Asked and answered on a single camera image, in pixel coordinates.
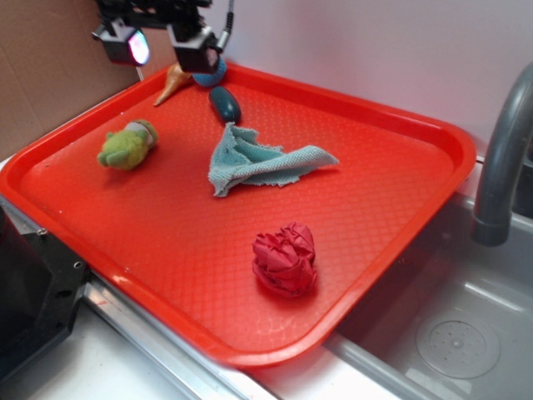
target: red tray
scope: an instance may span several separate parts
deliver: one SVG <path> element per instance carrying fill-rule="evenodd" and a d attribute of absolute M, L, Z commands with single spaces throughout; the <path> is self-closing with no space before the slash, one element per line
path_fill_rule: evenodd
<path fill-rule="evenodd" d="M 223 125 L 191 85 L 160 107 L 166 72 L 35 142 L 0 174 L 0 192 L 60 237 L 135 302 L 206 354 L 244 368 L 280 363 L 321 343 L 467 177 L 459 128 L 230 65 L 223 86 L 258 142 L 308 144 L 340 164 L 282 188 L 207 180 Z M 107 132 L 145 118 L 160 142 L 130 172 L 101 167 Z M 316 288 L 268 292 L 252 242 L 292 221 L 315 238 Z"/>

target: green stuffed toy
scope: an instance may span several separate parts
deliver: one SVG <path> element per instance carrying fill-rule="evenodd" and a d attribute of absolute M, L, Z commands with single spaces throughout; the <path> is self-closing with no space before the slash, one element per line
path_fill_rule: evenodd
<path fill-rule="evenodd" d="M 120 132 L 107 134 L 98 162 L 104 167 L 129 171 L 142 163 L 158 139 L 156 129 L 148 121 L 130 122 Z"/>

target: crumpled red cloth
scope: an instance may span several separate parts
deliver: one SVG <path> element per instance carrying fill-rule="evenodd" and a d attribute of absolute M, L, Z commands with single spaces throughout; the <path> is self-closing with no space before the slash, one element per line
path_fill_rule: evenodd
<path fill-rule="evenodd" d="M 313 289 L 315 243 L 307 226 L 292 222 L 273 235 L 260 233 L 252 247 L 253 272 L 267 288 L 288 298 Z"/>

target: gray faucet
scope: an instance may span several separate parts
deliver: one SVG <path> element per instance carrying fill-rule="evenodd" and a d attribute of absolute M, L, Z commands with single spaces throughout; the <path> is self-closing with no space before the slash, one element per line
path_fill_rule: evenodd
<path fill-rule="evenodd" d="M 512 210 L 533 218 L 533 62 L 516 80 L 485 157 L 471 237 L 485 246 L 507 240 Z"/>

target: sink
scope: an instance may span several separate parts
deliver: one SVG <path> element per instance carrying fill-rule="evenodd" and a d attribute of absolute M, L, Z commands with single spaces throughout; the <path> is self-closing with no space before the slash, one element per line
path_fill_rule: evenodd
<path fill-rule="evenodd" d="M 483 247 L 472 208 L 454 195 L 326 344 L 404 398 L 531 398 L 533 223 L 513 217 L 507 243 Z"/>

